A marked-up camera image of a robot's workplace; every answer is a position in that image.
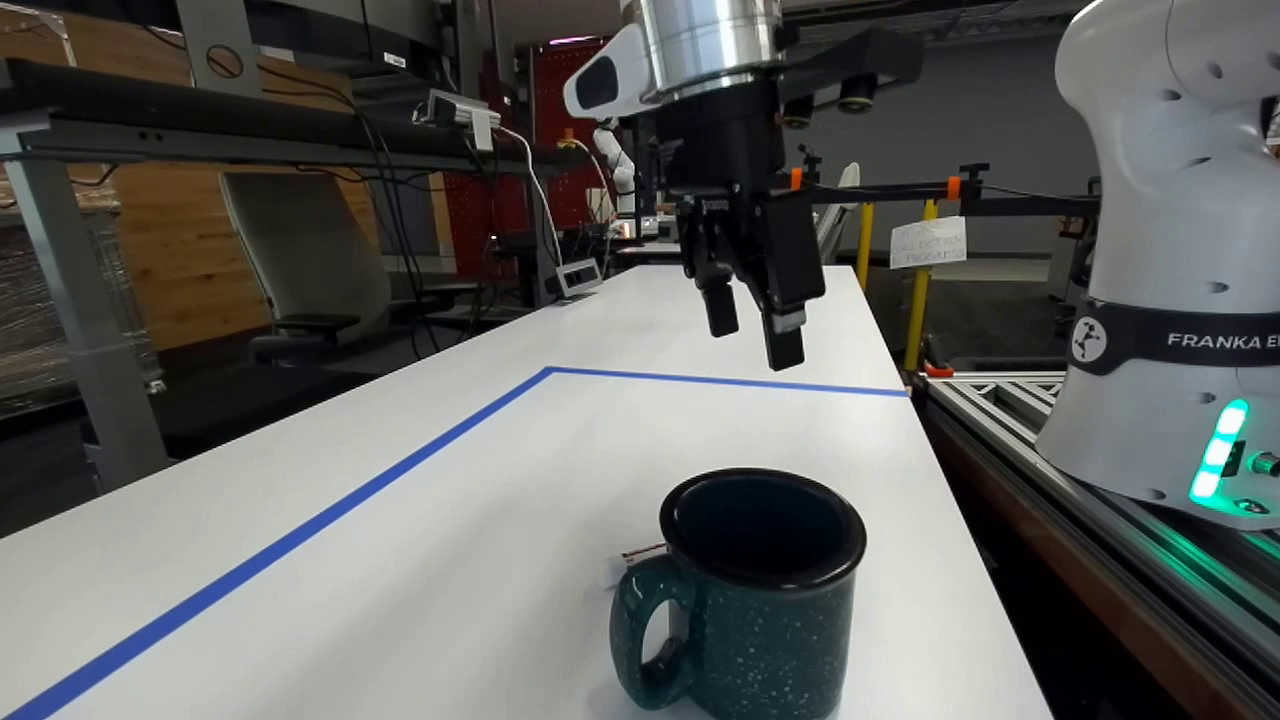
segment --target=white table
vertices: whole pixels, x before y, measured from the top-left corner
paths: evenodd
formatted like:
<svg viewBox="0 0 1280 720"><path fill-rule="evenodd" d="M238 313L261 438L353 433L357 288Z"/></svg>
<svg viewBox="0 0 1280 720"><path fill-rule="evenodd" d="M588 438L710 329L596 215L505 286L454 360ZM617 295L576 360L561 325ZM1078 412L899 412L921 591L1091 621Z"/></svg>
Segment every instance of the white table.
<svg viewBox="0 0 1280 720"><path fill-rule="evenodd" d="M923 430L829 271L808 363L635 267L0 544L0 714L607 720L620 553L763 464L868 526L840 715L1047 715Z"/></svg>
<svg viewBox="0 0 1280 720"><path fill-rule="evenodd" d="M622 262L622 264L680 264L680 243L674 239L622 243L622 248L617 248L617 262Z"/></svg>

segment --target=blue tape line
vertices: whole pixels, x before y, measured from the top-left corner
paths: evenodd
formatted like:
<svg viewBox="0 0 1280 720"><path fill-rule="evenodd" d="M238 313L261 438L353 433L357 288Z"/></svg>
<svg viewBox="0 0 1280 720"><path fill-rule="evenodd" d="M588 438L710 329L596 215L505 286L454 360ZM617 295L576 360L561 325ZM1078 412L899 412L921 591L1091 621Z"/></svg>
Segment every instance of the blue tape line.
<svg viewBox="0 0 1280 720"><path fill-rule="evenodd" d="M81 665L72 678L64 678L47 693L39 693L29 706L21 706L12 714L12 720L39 720L39 715L50 715L50 714L66 707L74 696L91 693L100 680L106 680L111 674L133 665L139 653L155 647L163 637L172 637L183 623L192 623L199 614L209 614L212 604L233 597L238 585L254 579L261 573L281 563L288 553L294 553L309 542L317 542L326 526L353 517L361 506L368 506L372 495L378 495L384 488L404 481L411 469L420 469L424 461L432 461L436 454L443 454L448 445L454 445L460 438L469 438L473 430L479 430L485 419L491 419L496 412L517 403L519 396L527 396L549 376L552 372L542 367L542 372L527 376L525 385L517 385L511 391L505 391L499 399L491 399L479 412L473 412L469 419L453 424L432 445L424 445L411 458L404 458L400 464L384 469L378 475L372 475L368 486L349 491L343 502L326 506L319 517L303 522L299 528L291 528L277 544L266 544L254 555L247 555L245 563L228 568L219 579L202 585L196 597L179 602L176 609L167 609L152 623L135 630L133 637L123 637L120 646L100 653L96 661Z"/></svg>
<svg viewBox="0 0 1280 720"><path fill-rule="evenodd" d="M212 585L202 585L199 591L192 591L186 602L179 602L176 609L155 617L152 623L145 623L133 637L123 637L120 646L103 647L100 655L81 665L72 678L64 678L60 683L43 690L29 706L21 706L7 720L43 720L43 715L66 707L72 702L81 702L82 693L91 693L96 683L117 678L123 665L133 665L135 655L155 647L163 637L179 632L183 623L202 617L212 604L228 602L235 588L245 588L247 579L254 579L261 573L266 573L270 563L281 563L284 555L303 550L309 542L317 542L322 528L332 528L334 522L353 517L361 506L368 506L372 495L378 495L384 488L404 481L411 469L420 469L424 461L441 458L448 445L454 445L460 438L469 438L473 430L491 419L496 412L511 410L519 396L538 387L549 376L599 376L599 380L644 380L644 385L714 385L714 387L824 391L824 396L889 396L889 399L907 396L905 387L857 387L857 385L781 385L781 380L668 376L668 372L617 372L617 367L538 367L525 385L506 387L505 396L496 396L491 403L473 412L469 419L453 424L432 445L406 454L400 464L384 469L378 475L372 475L368 486L361 486L343 502L326 506L322 513L317 513L311 522L303 522L288 536L270 542L266 550L261 550L245 563L228 568L225 578L217 578Z"/></svg>
<svg viewBox="0 0 1280 720"><path fill-rule="evenodd" d="M862 387L862 385L782 385L782 380L738 380L738 376L670 376L670 372L620 372L620 367L563 367L554 376L604 376L640 385L721 385L721 387L763 387L763 391L819 391L819 396L907 396L907 387Z"/></svg>

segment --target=dark green speckled mug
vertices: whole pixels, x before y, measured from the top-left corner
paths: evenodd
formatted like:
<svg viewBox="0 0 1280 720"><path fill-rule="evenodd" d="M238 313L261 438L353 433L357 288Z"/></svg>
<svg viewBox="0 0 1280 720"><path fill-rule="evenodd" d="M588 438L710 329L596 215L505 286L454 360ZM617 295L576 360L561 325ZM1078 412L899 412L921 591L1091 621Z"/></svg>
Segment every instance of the dark green speckled mug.
<svg viewBox="0 0 1280 720"><path fill-rule="evenodd" d="M680 486L661 528L668 555L631 563L610 597L610 665L626 696L640 707L693 696L728 720L830 715L862 522L803 475L728 469ZM644 661L661 604L670 604L670 637Z"/></svg>

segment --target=mug handle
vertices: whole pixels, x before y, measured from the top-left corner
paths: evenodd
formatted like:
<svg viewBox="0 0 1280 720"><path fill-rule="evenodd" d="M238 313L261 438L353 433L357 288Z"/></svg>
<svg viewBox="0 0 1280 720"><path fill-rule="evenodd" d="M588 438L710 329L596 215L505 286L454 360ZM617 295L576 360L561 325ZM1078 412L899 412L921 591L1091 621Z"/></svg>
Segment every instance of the mug handle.
<svg viewBox="0 0 1280 720"><path fill-rule="evenodd" d="M640 559L622 573L610 597L610 669L640 707L664 707L693 690L693 661L685 632L668 637L664 647L644 665L644 630L652 614L670 602L685 617L693 614L693 585L670 555Z"/></svg>

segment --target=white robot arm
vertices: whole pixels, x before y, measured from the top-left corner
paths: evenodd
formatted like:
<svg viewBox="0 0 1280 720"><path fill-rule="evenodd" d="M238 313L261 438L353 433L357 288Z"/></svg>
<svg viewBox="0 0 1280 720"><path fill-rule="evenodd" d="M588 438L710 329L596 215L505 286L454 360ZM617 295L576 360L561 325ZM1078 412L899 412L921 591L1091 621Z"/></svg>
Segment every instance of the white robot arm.
<svg viewBox="0 0 1280 720"><path fill-rule="evenodd" d="M776 0L631 0L626 26L563 86L584 119L649 115L674 198L685 271L710 337L734 331L730 276L748 286L773 367L803 360L803 306L824 295L808 198L782 191L782 108L829 86L875 92L921 76L921 39L862 31L824 55L781 54Z"/></svg>
<svg viewBox="0 0 1280 720"><path fill-rule="evenodd" d="M1280 528L1280 0L1095 0L1057 62L1103 215L1038 454L1075 481Z"/></svg>
<svg viewBox="0 0 1280 720"><path fill-rule="evenodd" d="M593 145L607 164L617 212L635 215L635 162L622 153L622 145L607 127L596 127Z"/></svg>

